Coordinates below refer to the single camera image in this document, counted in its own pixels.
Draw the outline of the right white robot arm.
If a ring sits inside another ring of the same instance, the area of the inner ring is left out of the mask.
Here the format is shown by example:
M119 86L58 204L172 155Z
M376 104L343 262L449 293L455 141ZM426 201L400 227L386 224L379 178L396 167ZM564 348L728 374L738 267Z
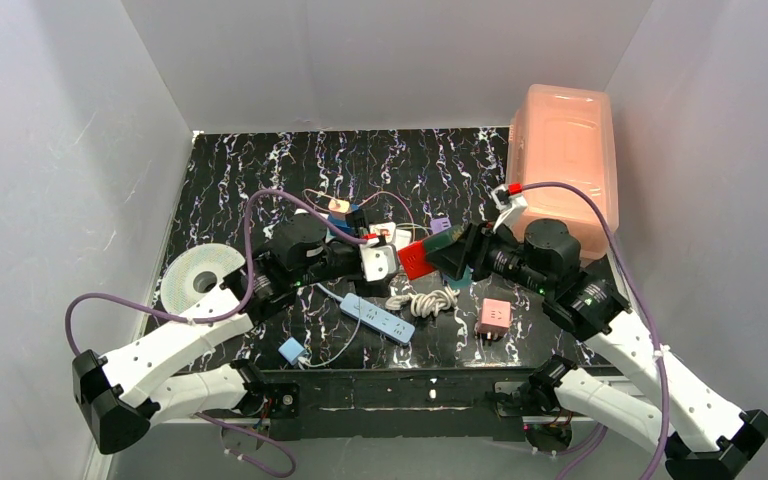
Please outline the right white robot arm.
M467 224L423 246L427 263L443 273L498 275L539 294L555 325L639 391L631 397L553 357L530 378L543 408L593 418L651 451L674 479L733 479L768 440L768 414L720 396L655 340L612 277L581 265L580 244L563 222L534 221L522 240L503 225Z

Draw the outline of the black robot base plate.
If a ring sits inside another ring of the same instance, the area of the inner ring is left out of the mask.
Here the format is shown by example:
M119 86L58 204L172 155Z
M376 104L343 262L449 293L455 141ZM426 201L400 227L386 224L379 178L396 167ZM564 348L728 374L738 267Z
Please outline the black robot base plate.
M267 370L276 440L475 437L522 441L540 410L508 415L491 400L527 381L525 367Z

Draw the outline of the light blue charger plug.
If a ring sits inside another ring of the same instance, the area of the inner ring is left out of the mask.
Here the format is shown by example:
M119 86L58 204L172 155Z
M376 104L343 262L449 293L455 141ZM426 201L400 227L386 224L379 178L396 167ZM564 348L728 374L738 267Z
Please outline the light blue charger plug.
M304 345L294 338L285 340L278 348L278 352L292 366L298 365L307 355Z

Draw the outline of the pink cube socket adapter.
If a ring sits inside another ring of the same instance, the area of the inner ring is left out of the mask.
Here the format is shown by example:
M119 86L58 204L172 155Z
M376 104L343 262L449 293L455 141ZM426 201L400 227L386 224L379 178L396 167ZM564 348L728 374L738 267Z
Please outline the pink cube socket adapter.
M508 333L511 318L511 304L508 301L485 298L474 331L480 338L498 340Z

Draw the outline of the green cube socket adapter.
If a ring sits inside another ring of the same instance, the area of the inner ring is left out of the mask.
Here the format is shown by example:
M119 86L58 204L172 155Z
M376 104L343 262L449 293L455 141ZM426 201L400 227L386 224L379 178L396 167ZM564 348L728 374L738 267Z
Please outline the green cube socket adapter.
M422 241L425 254L430 256L446 252L450 255L460 255L464 250L465 241L462 237L466 230L463 224L458 224L426 237Z

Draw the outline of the red cube socket adapter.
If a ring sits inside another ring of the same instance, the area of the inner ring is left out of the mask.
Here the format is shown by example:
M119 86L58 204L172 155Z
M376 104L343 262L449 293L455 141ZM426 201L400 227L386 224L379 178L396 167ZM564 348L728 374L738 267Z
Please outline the red cube socket adapter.
M416 280L437 271L426 258L427 252L422 241L416 241L400 249L398 258L409 280Z

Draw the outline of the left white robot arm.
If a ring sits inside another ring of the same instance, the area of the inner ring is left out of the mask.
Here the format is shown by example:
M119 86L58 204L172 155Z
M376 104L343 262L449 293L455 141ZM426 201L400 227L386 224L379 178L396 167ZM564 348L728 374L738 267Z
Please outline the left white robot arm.
M211 410L256 413L293 397L288 385L268 382L248 360L180 371L291 306L301 287L341 278L381 283L397 268L396 251L383 235L329 238L322 216L292 216L185 310L183 322L169 321L105 354L86 350L74 358L73 395L99 451L120 452L172 419Z

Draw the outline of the blue power strip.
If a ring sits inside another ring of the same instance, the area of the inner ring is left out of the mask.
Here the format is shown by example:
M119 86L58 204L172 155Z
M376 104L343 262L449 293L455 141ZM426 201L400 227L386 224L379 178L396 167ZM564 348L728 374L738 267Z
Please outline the blue power strip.
M347 293L339 301L339 308L344 314L402 346L408 345L415 333L414 325L353 293Z

